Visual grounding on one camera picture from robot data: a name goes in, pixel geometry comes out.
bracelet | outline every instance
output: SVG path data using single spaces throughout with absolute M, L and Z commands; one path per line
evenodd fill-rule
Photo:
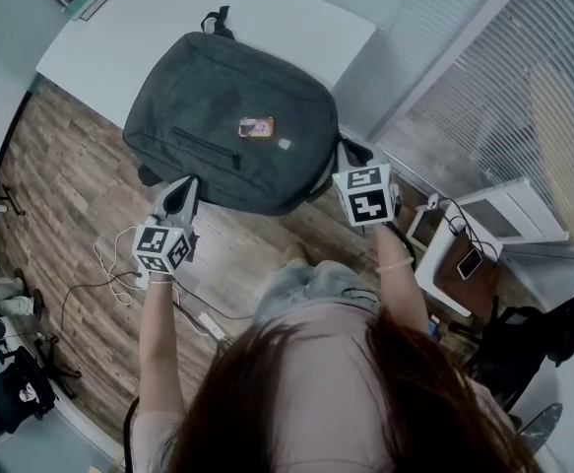
M 389 272 L 391 270 L 395 270 L 396 268 L 402 268 L 403 266 L 409 266 L 413 262 L 414 262 L 414 259 L 412 257 L 408 257 L 407 259 L 403 259 L 402 261 L 399 261 L 398 263 L 390 264 L 389 266 L 380 266 L 379 268 L 376 268 L 376 273 Z

backpack strap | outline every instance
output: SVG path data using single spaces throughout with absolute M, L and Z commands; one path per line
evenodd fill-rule
M 224 36 L 225 38 L 231 38 L 235 40 L 234 34 L 231 30 L 225 25 L 225 20 L 227 19 L 227 11 L 229 10 L 228 5 L 223 5 L 219 8 L 218 12 L 209 12 L 208 16 L 204 18 L 204 21 L 201 22 L 201 30 L 205 33 L 206 32 L 206 21 L 209 19 L 215 19 L 215 35 Z

dark gray backpack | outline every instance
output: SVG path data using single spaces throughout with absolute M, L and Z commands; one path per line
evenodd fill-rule
M 219 34 L 186 34 L 154 67 L 124 141 L 143 164 L 141 177 L 173 182 L 194 174 L 203 201 L 284 214 L 330 180 L 339 139 L 335 102 L 302 70 L 235 41 L 221 12 L 212 15 Z M 246 117 L 273 117 L 273 136 L 241 138 Z

backpack zipper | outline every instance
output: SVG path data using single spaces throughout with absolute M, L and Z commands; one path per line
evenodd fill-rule
M 204 142 L 200 138 L 195 137 L 194 135 L 188 133 L 187 131 L 184 131 L 180 128 L 177 128 L 176 126 L 172 127 L 172 132 L 175 135 L 178 135 L 182 138 L 185 138 L 186 140 L 190 140 L 190 142 L 193 142 L 194 144 L 197 144 L 198 146 L 205 147 L 206 149 L 210 149 L 211 151 L 214 151 L 215 153 L 219 153 L 219 154 L 222 154 L 224 156 L 228 156 L 229 158 L 231 158 L 231 162 L 234 166 L 234 169 L 240 169 L 240 155 L 238 153 L 235 153 L 234 151 L 231 151 L 230 149 L 226 149 L 225 147 L 218 146 L 217 144 L 213 144 L 212 142 Z

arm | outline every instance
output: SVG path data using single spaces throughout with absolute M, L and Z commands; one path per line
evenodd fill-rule
M 140 409 L 182 413 L 184 402 L 177 375 L 177 345 L 172 281 L 152 273 L 140 326 Z
M 376 227 L 376 245 L 380 267 L 393 265 L 409 257 L 400 239 L 382 225 Z M 383 304 L 394 320 L 402 326 L 426 332 L 426 303 L 415 281 L 412 266 L 401 266 L 380 275 Z

